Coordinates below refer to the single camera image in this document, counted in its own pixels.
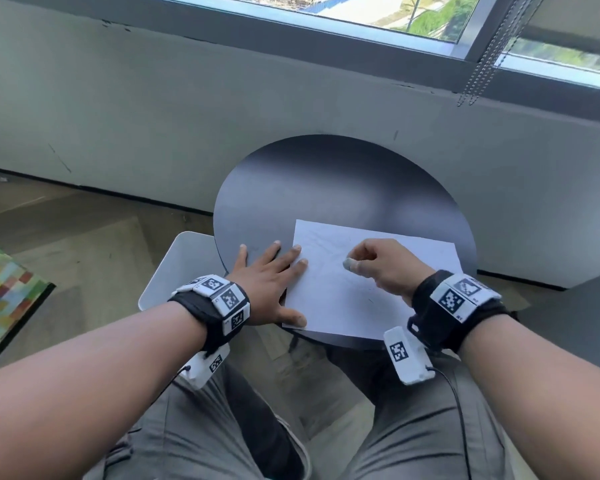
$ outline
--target wooden floor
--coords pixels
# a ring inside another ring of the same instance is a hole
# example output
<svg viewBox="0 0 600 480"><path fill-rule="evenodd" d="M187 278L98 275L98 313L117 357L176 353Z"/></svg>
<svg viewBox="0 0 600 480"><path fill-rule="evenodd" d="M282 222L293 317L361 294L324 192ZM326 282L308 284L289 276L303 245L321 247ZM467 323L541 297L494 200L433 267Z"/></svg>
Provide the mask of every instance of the wooden floor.
<svg viewBox="0 0 600 480"><path fill-rule="evenodd" d="M156 266L185 230L213 234L212 218L0 174L0 249L57 286L0 367L135 313ZM484 281L514 310L554 293ZM289 353L290 338L275 326L245 327L229 360L308 446L313 478L333 480L371 428L374 408L321 347L301 340Z"/></svg>

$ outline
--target gray wall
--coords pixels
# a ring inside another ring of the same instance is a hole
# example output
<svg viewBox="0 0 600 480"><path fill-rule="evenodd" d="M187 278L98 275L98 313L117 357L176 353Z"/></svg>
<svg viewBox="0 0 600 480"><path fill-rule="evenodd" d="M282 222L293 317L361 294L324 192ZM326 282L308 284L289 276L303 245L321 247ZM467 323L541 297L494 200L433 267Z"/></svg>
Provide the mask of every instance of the gray wall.
<svg viewBox="0 0 600 480"><path fill-rule="evenodd" d="M213 210L255 149L358 137L448 189L480 268L600 274L600 124L128 30L0 0L0 168Z"/></svg>
<svg viewBox="0 0 600 480"><path fill-rule="evenodd" d="M523 310L520 322L600 367L600 276Z"/></svg>

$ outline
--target left hand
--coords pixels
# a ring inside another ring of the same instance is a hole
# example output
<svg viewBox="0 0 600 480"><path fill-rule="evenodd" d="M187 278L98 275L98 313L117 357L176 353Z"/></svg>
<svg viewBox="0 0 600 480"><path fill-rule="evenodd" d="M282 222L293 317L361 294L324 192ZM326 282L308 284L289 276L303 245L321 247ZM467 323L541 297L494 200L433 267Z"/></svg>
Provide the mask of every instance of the left hand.
<svg viewBox="0 0 600 480"><path fill-rule="evenodd" d="M251 266L247 267L247 246L244 244L240 246L238 259L226 279L238 283L249 297L251 314L247 325L267 323L306 325L306 318L302 313L280 305L282 293L307 268L306 259L300 259L291 266L300 254L300 249L300 246L294 246L279 258L275 258L280 250L280 241L276 241Z"/></svg>

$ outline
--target white chair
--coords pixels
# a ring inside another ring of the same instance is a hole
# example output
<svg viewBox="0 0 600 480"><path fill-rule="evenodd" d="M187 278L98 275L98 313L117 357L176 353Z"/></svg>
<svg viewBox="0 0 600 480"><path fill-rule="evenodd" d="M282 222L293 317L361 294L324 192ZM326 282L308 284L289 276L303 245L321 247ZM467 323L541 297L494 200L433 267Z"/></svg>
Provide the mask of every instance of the white chair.
<svg viewBox="0 0 600 480"><path fill-rule="evenodd" d="M214 237L190 231L179 233L140 296L138 308L144 311L165 303L177 287L204 274L225 274Z"/></svg>

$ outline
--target fingernail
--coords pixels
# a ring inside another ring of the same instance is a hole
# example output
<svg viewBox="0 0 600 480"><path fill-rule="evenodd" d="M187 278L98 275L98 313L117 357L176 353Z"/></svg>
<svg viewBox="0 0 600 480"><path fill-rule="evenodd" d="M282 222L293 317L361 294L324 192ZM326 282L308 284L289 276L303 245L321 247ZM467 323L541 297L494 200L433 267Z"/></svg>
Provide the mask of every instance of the fingernail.
<svg viewBox="0 0 600 480"><path fill-rule="evenodd" d="M342 262L342 266L344 267L344 269L346 269L347 271L351 271L351 268L354 267L356 265L358 261L356 261L353 258L346 258L343 262Z"/></svg>

